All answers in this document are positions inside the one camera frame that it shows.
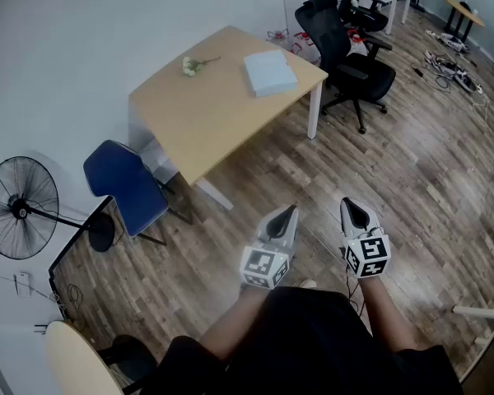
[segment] black office chair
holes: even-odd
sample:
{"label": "black office chair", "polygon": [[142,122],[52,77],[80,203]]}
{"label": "black office chair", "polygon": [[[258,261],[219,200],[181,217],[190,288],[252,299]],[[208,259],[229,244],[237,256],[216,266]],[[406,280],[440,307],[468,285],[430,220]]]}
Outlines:
{"label": "black office chair", "polygon": [[352,24],[362,37],[366,36],[366,32],[377,32],[388,25],[388,17],[378,12],[386,3],[382,0],[371,1],[373,3],[369,9],[362,6],[352,7],[352,0],[341,0],[338,8],[343,22]]}
{"label": "black office chair", "polygon": [[326,115],[329,107],[351,100],[361,125],[359,132],[366,133],[359,100],[378,105],[382,113],[388,112],[379,100],[394,83],[395,70],[375,60],[375,56],[379,48],[391,50],[392,46],[366,37],[366,43],[371,45],[369,55],[347,56],[351,44],[338,14],[337,0],[308,0],[296,10],[295,18],[319,49],[320,68],[329,74],[327,82],[339,91],[338,98],[322,107],[322,114]]}

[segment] flower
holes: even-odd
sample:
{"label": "flower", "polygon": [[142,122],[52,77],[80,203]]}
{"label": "flower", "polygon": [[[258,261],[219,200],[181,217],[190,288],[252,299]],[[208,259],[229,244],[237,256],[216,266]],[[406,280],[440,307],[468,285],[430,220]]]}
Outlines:
{"label": "flower", "polygon": [[187,76],[196,76],[196,73],[203,69],[209,62],[213,62],[214,60],[218,60],[220,57],[212,58],[210,60],[195,60],[190,57],[183,57],[183,73]]}

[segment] wall socket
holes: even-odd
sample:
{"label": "wall socket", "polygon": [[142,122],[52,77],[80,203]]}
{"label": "wall socket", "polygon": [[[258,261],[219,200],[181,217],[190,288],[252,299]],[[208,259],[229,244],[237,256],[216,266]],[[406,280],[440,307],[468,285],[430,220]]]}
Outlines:
{"label": "wall socket", "polygon": [[13,276],[15,277],[16,294],[21,299],[29,299],[31,297],[30,274],[19,272]]}

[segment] chair armrest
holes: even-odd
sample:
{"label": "chair armrest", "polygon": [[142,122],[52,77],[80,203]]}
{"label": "chair armrest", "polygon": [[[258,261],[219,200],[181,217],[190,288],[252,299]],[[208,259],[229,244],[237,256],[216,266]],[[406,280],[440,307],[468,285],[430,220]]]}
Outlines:
{"label": "chair armrest", "polygon": [[371,4],[371,10],[374,11],[375,8],[377,7],[378,4],[381,4],[382,6],[386,5],[386,2],[383,2],[382,0],[371,0],[373,3]]}
{"label": "chair armrest", "polygon": [[380,39],[371,36],[366,37],[366,42],[373,45],[374,47],[377,46],[381,49],[387,49],[388,51],[391,51],[393,48],[391,44],[386,44],[384,41],[381,41]]}
{"label": "chair armrest", "polygon": [[346,66],[345,64],[339,64],[337,66],[337,70],[342,73],[346,73],[347,75],[358,79],[359,81],[365,81],[368,78],[368,75],[361,72],[360,70],[356,70],[353,67]]}
{"label": "chair armrest", "polygon": [[361,13],[362,15],[369,15],[371,13],[370,9],[360,6],[352,6],[352,10],[354,10],[355,13]]}

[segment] black shirt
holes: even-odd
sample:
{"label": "black shirt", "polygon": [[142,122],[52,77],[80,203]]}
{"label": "black shirt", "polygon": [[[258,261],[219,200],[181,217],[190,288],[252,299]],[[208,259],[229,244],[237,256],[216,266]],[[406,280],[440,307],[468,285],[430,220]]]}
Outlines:
{"label": "black shirt", "polygon": [[228,365],[175,338],[142,395],[462,393],[445,350],[387,351],[339,293],[280,287]]}

